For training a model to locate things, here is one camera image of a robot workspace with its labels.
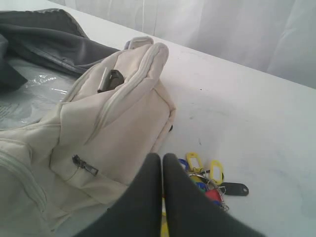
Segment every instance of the black object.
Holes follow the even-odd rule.
[[[224,182],[220,186],[225,187],[221,188],[221,191],[226,195],[247,196],[249,194],[249,189],[245,184]]]
[[[105,91],[114,90],[117,86],[124,83],[124,77],[119,70],[111,70],[111,77],[105,81]]]
[[[126,192],[76,237],[159,237],[161,187],[160,157],[149,154]]]
[[[94,168],[92,165],[87,164],[84,160],[80,159],[78,155],[73,156],[73,163],[81,169],[85,169],[90,174],[96,176],[99,172],[98,169]]]
[[[27,80],[0,58],[0,92],[19,89]]]
[[[174,154],[163,158],[163,187],[170,237],[262,237],[214,205],[189,179]],[[76,237],[159,237],[161,166],[148,154],[130,187],[111,209]]]

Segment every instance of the clear plastic sheet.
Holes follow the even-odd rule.
[[[19,90],[0,94],[0,129],[35,122],[60,102],[77,79],[23,59],[6,58],[28,82]]]

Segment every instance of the yellow key tag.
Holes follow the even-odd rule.
[[[215,178],[214,174],[214,167],[218,167],[219,169],[219,179]],[[212,160],[211,161],[211,168],[210,168],[210,173],[209,173],[210,179],[212,179],[217,185],[221,185],[223,182],[223,166],[218,160]]]
[[[203,170],[203,165],[198,154],[195,152],[187,153],[187,162],[189,163],[190,170],[195,173],[200,173]]]

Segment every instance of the white table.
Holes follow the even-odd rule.
[[[145,34],[44,0],[1,0],[0,10],[59,7],[94,41],[122,49]],[[161,39],[170,50],[161,75],[177,105],[160,155],[217,159],[227,182],[248,186],[228,197],[229,213],[276,237],[316,236],[316,90]],[[99,214],[94,207],[75,219]],[[78,226],[69,221],[58,232]]]

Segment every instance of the gray fabric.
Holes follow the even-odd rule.
[[[27,82],[4,60],[7,48],[8,40],[0,35],[0,92],[16,90]]]
[[[20,57],[78,77],[118,51],[90,40],[61,9],[0,12],[0,34]]]

